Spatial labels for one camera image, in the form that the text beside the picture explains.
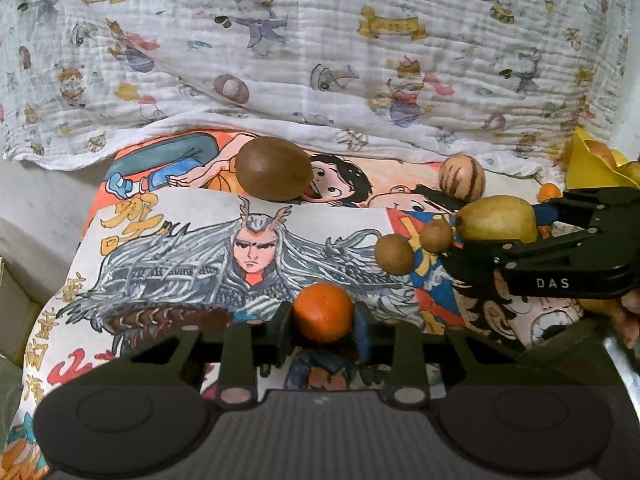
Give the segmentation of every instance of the cartoon print fabric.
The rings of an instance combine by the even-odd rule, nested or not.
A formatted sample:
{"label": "cartoon print fabric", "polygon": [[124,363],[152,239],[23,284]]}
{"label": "cartoon print fabric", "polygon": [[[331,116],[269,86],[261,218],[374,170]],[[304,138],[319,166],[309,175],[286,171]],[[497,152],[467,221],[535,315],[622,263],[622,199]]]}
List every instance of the cartoon print fabric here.
{"label": "cartoon print fabric", "polygon": [[[451,219],[437,191],[439,164],[310,153],[314,182],[296,203],[244,196],[235,154],[253,134],[201,128],[122,150],[100,186],[68,278],[44,307],[24,360],[20,409],[6,443],[1,480],[48,471],[32,417],[52,388],[168,330],[268,319],[306,285],[339,283],[378,318],[408,320],[427,333],[465,325],[506,346],[531,346],[578,320],[568,300],[512,298],[499,275],[422,250],[418,233]],[[384,234],[415,251],[409,276],[375,263]],[[377,388],[388,368],[365,366],[350,339],[297,348],[282,369],[261,369],[267,388]],[[218,365],[201,394],[216,393]],[[428,366],[434,396],[444,395]]]}
{"label": "cartoon print fabric", "polygon": [[2,0],[4,153],[71,170],[201,124],[544,176],[615,129],[631,3]]}

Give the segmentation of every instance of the orange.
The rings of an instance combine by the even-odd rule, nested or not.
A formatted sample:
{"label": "orange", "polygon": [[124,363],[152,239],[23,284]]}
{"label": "orange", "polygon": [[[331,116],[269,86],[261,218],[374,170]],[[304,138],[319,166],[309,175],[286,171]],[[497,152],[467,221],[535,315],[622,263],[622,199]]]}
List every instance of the orange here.
{"label": "orange", "polygon": [[293,303],[300,333],[317,343],[332,343],[351,331],[353,301],[333,283],[315,283],[302,289]]}
{"label": "orange", "polygon": [[562,191],[560,191],[560,188],[551,182],[543,184],[538,190],[538,202],[541,204],[545,200],[549,200],[550,198],[560,198],[561,196]]}

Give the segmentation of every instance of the blue sneaker drawing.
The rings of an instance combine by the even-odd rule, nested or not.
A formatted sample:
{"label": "blue sneaker drawing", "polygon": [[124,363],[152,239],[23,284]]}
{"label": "blue sneaker drawing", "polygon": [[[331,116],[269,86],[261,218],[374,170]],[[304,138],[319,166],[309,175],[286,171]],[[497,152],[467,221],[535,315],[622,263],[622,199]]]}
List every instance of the blue sneaker drawing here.
{"label": "blue sneaker drawing", "polygon": [[106,190],[121,200],[127,200],[133,195],[133,183],[116,172],[107,180]]}

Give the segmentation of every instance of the brown egg-shaped fruit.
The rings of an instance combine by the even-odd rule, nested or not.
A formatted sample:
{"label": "brown egg-shaped fruit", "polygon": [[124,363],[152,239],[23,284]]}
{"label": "brown egg-shaped fruit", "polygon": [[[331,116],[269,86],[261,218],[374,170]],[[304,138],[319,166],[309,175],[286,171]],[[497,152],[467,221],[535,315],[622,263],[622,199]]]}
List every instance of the brown egg-shaped fruit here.
{"label": "brown egg-shaped fruit", "polygon": [[486,177],[480,163],[472,156],[451,155],[438,171],[440,190],[464,202],[475,202],[484,193]]}
{"label": "brown egg-shaped fruit", "polygon": [[288,202],[301,196],[314,172],[308,155],[293,142],[276,137],[256,137],[236,157],[238,183],[251,196]]}
{"label": "brown egg-shaped fruit", "polygon": [[428,253],[441,253],[451,247],[453,229],[446,220],[432,220],[420,231],[420,245]]}
{"label": "brown egg-shaped fruit", "polygon": [[414,250],[400,235],[384,235],[377,241],[374,254],[380,269],[393,276],[403,276],[414,270]]}

